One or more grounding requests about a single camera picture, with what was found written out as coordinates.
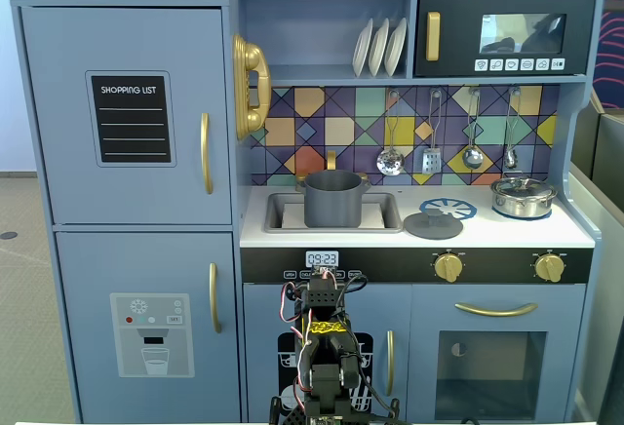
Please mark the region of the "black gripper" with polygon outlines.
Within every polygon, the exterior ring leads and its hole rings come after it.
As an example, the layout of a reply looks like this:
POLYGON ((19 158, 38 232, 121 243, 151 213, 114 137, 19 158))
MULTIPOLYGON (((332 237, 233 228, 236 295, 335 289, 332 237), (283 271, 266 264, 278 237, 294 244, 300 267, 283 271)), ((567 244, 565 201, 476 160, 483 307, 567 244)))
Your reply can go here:
POLYGON ((314 321, 329 321, 336 310, 340 290, 332 278, 311 278, 305 290, 305 311, 314 321))

